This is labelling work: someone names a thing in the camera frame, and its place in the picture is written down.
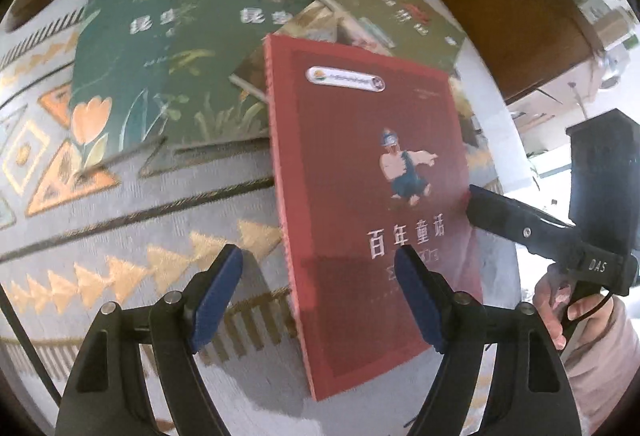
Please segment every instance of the book cover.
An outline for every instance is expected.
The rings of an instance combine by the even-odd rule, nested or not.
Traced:
[[[442,71],[283,35],[265,58],[296,322],[322,400],[427,348],[393,272],[399,246],[481,298],[465,148]]]
[[[451,72],[466,35],[424,0],[320,0],[351,14],[393,56]]]
[[[275,34],[346,44],[374,53],[390,54],[374,37],[367,34],[351,16],[336,14],[320,1],[312,2]],[[229,76],[229,80],[258,99],[267,101],[262,46],[256,48],[236,67],[236,70]]]
[[[95,163],[160,137],[167,152],[267,137],[266,106],[228,76],[312,1],[89,0],[72,80],[72,130],[94,130],[98,117],[103,127],[95,137],[75,135],[78,151]],[[90,112],[74,112],[85,107]],[[94,144],[99,157],[90,155]]]

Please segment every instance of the sleeve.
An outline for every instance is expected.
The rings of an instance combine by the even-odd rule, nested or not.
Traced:
[[[605,421],[640,368],[640,342],[618,297],[605,331],[565,362],[569,383],[591,434]]]

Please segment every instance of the red book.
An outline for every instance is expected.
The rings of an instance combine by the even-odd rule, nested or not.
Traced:
[[[465,149],[444,72],[283,35],[265,60],[296,322],[322,400],[428,348],[393,272],[402,244],[481,299]]]

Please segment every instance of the cartoon boy illustration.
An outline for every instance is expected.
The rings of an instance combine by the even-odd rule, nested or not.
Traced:
[[[415,165],[433,167],[438,155],[427,151],[403,151],[398,143],[398,135],[389,129],[382,132],[382,146],[386,153],[380,156],[380,168],[391,183],[393,199],[405,199],[409,206],[414,207],[421,197],[431,193],[431,183],[417,174]]]

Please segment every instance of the blue hat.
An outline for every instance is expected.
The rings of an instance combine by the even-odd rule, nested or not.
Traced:
[[[398,145],[398,135],[390,129],[383,130],[382,146],[390,147],[392,145]]]

